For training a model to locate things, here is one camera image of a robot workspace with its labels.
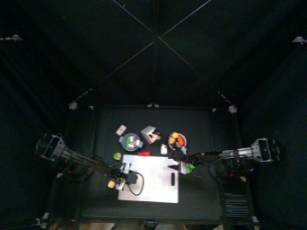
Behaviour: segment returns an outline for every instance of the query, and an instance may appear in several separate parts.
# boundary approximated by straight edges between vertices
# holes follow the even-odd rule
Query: white paper
[[[145,189],[139,196],[135,196],[127,185],[119,191],[119,200],[151,201],[178,203],[179,200],[179,173],[170,165],[178,165],[173,159],[161,156],[125,155],[123,163],[131,163],[131,170],[145,176]],[[175,184],[171,185],[171,173],[175,174]],[[142,177],[138,176],[137,184],[131,184],[134,193],[142,188]]]

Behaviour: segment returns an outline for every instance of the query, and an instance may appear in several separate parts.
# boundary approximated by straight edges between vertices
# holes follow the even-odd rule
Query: cable
[[[139,196],[139,195],[142,194],[142,192],[143,192],[143,189],[145,189],[145,176],[143,176],[139,172],[135,172],[135,173],[137,173],[138,175],[141,175],[141,176],[142,176],[142,179],[143,179],[142,188],[141,188],[139,193],[134,193],[134,191],[133,191],[133,189],[131,189],[131,187],[130,187],[130,184],[127,184],[127,185],[129,185],[129,188],[130,188],[131,193],[133,193],[135,196]]]

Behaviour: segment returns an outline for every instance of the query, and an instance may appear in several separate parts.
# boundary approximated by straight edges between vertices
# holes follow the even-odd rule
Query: table
[[[159,128],[166,142],[173,131],[183,133],[189,141],[189,154],[238,147],[234,117],[225,111],[201,109],[101,108],[97,114],[94,153],[105,161],[117,152],[125,153],[115,131],[122,125],[127,132],[139,134],[146,126]],[[146,144],[159,156],[161,145]],[[134,202],[118,199],[118,191],[107,188],[109,178],[94,173],[85,185],[79,218],[85,221],[141,221],[218,224],[221,220],[220,186],[205,166],[197,167],[179,178],[179,203]]]

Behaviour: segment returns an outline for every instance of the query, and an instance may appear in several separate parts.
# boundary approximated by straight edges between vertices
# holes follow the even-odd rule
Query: black curtain
[[[272,228],[306,229],[307,179],[307,47],[294,45],[276,73],[260,86],[241,109],[242,139],[260,137],[281,142],[281,162],[261,165],[254,177],[258,215]]]
[[[2,35],[13,35],[0,22]],[[54,175],[34,154],[45,132],[63,132],[67,102],[22,43],[0,41],[0,228],[41,218]]]

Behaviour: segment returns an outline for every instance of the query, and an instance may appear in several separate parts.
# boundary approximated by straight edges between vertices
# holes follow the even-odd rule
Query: black enclosure
[[[85,155],[113,148],[98,128],[114,129],[125,110],[163,127],[178,111],[174,122],[193,120],[185,131],[205,141],[194,151],[276,138],[282,160],[252,178],[256,214],[265,229],[306,229],[306,23],[305,0],[0,1],[0,229],[42,218],[58,187],[58,216],[82,211],[95,221],[111,212],[79,209],[101,177],[54,185],[55,169],[34,152],[45,133],[65,134]],[[218,212],[167,219],[217,224]]]

